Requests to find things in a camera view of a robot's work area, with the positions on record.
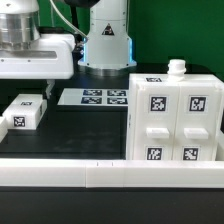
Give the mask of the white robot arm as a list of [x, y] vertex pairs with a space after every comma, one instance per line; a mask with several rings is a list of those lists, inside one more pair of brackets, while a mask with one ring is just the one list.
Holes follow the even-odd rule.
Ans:
[[96, 74], [118, 74], [134, 67], [127, 31], [128, 0], [49, 0], [90, 10], [90, 31], [77, 43], [74, 34], [39, 26], [38, 0], [0, 0], [0, 79], [69, 79], [72, 51], [81, 45], [77, 62]]

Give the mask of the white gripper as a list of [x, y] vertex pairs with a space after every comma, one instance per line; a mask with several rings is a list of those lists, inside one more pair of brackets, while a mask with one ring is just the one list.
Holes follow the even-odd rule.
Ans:
[[[74, 73], [71, 34], [43, 34], [29, 49], [0, 50], [0, 79], [69, 79]], [[47, 99], [55, 80], [46, 80]]]

